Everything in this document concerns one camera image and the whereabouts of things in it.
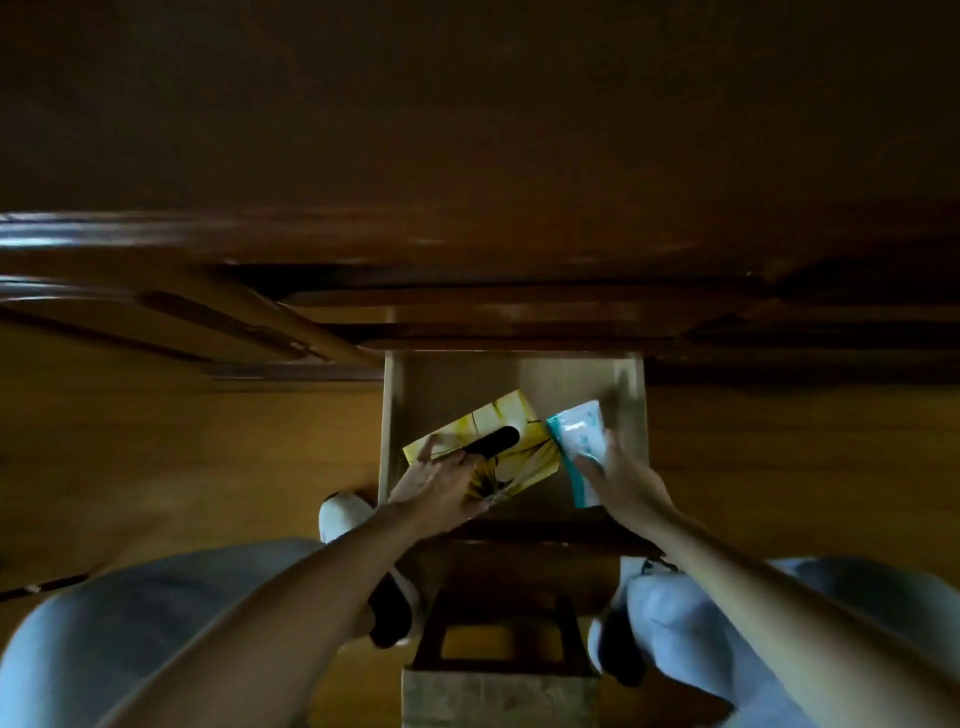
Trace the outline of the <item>person's right hand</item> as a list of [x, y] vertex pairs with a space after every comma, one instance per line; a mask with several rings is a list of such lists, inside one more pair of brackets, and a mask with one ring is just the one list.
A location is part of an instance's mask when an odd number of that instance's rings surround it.
[[677, 514], [666, 484], [651, 467], [630, 455], [615, 430], [606, 429], [605, 436], [606, 491], [596, 497], [618, 524], [654, 542], [660, 528]]

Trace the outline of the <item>person's left hand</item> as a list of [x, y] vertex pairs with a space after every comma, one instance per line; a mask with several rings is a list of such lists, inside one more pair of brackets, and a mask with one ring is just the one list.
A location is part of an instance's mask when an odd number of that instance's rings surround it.
[[472, 481], [485, 459], [462, 448], [434, 456], [450, 436], [429, 435], [389, 496], [390, 517], [408, 546], [461, 527], [490, 504], [474, 495]]

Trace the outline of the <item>white and teal tissue packet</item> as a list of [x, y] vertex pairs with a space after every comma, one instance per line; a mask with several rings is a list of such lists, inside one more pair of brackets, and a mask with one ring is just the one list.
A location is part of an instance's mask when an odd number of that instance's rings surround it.
[[547, 418], [546, 425], [568, 475], [574, 507], [599, 506], [593, 485], [575, 464], [576, 458], [584, 457], [600, 469], [606, 467], [606, 427], [599, 400], [593, 399], [559, 412]]

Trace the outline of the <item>yellow flower-print tissue box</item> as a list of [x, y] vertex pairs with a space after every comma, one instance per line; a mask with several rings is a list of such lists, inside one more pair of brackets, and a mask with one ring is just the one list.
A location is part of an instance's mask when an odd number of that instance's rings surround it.
[[557, 443], [521, 390], [498, 397], [403, 446], [409, 464], [435, 438], [432, 459], [455, 451], [483, 458], [470, 481], [477, 501], [508, 500], [554, 476], [561, 465]]

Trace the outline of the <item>person's left forearm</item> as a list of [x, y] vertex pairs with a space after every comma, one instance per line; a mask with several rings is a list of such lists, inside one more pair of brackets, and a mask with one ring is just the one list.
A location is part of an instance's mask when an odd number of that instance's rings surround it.
[[218, 618], [98, 728], [284, 728], [416, 540], [411, 503], [379, 509]]

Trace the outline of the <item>person's right forearm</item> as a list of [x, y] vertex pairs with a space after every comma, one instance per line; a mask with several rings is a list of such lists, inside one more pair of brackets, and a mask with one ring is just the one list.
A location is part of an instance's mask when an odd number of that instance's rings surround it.
[[894, 633], [673, 507], [643, 528], [819, 728], [960, 728], [960, 681]]

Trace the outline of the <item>open wooden drawer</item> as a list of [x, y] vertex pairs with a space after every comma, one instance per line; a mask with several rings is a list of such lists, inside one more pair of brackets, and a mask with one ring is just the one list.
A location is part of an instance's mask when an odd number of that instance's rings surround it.
[[[521, 391], [541, 417], [597, 400], [605, 425], [619, 432], [625, 449], [638, 460], [648, 460], [645, 376], [638, 353], [396, 352], [387, 356], [383, 376], [379, 502], [388, 500], [406, 471], [403, 446], [514, 390]], [[660, 555], [651, 542], [616, 523], [601, 507], [575, 508], [563, 467], [446, 538]]]

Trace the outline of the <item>person's left white shoe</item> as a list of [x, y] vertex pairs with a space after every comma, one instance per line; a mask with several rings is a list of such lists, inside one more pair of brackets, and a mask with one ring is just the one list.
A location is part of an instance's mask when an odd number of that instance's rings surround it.
[[[354, 491], [335, 492], [318, 511], [318, 535], [327, 545], [362, 525], [375, 508]], [[378, 650], [406, 646], [420, 634], [423, 605], [416, 586], [394, 567], [378, 582], [352, 627], [353, 639], [367, 637]]]

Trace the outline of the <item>person's white shoe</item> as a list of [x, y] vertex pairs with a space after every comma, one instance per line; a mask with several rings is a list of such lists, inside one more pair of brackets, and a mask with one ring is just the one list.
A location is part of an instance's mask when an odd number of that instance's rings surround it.
[[[362, 525], [375, 508], [354, 491], [335, 492], [318, 511], [318, 535], [327, 545]], [[353, 639], [367, 637], [378, 650], [406, 646], [420, 634], [423, 605], [416, 586], [394, 567], [378, 582], [352, 627]]]
[[676, 564], [663, 556], [628, 557], [619, 562], [619, 583], [606, 607], [591, 621], [586, 649], [595, 671], [611, 676], [626, 688], [637, 688], [647, 672], [647, 662], [639, 648], [627, 609], [629, 582], [638, 577], [678, 574]]

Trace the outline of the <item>person's right white shoe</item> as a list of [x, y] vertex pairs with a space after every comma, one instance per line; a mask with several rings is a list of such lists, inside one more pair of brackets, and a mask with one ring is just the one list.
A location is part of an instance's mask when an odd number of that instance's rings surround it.
[[628, 557], [619, 562], [619, 583], [606, 607], [591, 621], [586, 649], [595, 671], [611, 676], [626, 688], [637, 688], [647, 672], [647, 662], [639, 648], [627, 609], [629, 582], [638, 577], [678, 574], [676, 564], [663, 556]]

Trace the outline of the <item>person's right leg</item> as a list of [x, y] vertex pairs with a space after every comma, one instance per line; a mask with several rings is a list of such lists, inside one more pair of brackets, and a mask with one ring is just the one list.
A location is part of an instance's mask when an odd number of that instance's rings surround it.
[[[960, 590], [939, 577], [855, 557], [771, 565], [960, 677]], [[819, 728], [689, 576], [648, 564], [621, 581], [610, 605], [629, 620], [640, 655], [662, 674], [731, 705], [731, 717], [717, 728]]]

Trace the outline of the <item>person's leg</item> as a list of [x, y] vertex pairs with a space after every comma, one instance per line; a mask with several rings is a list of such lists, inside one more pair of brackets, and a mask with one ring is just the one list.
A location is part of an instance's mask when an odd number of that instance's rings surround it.
[[[960, 677], [960, 590], [939, 577], [855, 557], [771, 565]], [[731, 717], [717, 728], [819, 728], [689, 576], [648, 564], [621, 581], [610, 605], [629, 620], [640, 655], [662, 674], [731, 705]]]
[[0, 728], [95, 728], [222, 613], [321, 547], [294, 538], [176, 554], [49, 598], [0, 657]]

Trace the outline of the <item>small wooden stool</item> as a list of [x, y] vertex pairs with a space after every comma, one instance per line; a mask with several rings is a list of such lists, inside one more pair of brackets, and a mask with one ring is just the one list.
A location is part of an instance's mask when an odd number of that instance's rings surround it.
[[591, 559], [409, 557], [428, 601], [401, 677], [402, 728], [596, 728], [601, 679], [579, 623]]

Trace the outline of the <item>dark wooden cabinet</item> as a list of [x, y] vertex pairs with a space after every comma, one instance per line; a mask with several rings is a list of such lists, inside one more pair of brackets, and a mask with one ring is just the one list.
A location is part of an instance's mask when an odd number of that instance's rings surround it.
[[0, 0], [0, 321], [960, 386], [960, 0]]

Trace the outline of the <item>person's left leg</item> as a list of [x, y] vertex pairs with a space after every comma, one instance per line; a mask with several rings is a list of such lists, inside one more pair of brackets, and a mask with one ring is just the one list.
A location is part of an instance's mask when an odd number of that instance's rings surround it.
[[176, 554], [49, 598], [0, 657], [0, 728], [95, 728], [222, 613], [321, 547], [294, 538]]

